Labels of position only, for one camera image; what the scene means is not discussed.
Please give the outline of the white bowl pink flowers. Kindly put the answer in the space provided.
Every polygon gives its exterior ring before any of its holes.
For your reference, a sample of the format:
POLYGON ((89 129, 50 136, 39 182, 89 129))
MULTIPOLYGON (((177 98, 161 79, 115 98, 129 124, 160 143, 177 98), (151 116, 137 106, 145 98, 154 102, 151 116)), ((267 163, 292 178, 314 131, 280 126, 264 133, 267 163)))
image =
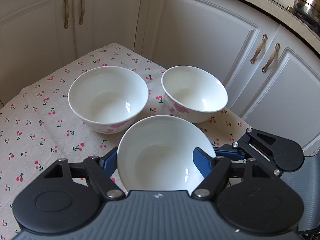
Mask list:
POLYGON ((81 74, 71 85, 71 110, 91 130, 114 134, 129 128, 149 98, 146 82, 118 66, 97 67, 81 74))

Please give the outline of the white cabinet row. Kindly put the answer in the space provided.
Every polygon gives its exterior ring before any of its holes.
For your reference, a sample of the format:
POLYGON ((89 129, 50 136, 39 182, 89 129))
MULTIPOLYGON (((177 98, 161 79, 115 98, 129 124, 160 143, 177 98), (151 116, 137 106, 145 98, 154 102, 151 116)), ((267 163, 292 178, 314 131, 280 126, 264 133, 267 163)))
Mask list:
POLYGON ((319 38, 269 0, 1 0, 1 103, 111 43, 210 72, 245 122, 319 149, 319 38))

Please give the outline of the steel pot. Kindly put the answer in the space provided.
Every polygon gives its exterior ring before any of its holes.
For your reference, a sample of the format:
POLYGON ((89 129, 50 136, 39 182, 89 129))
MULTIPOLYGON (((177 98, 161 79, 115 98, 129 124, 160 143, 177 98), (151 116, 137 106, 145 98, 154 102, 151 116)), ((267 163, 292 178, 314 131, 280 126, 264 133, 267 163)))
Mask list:
POLYGON ((301 17, 319 24, 319 0, 294 0, 293 8, 301 17))

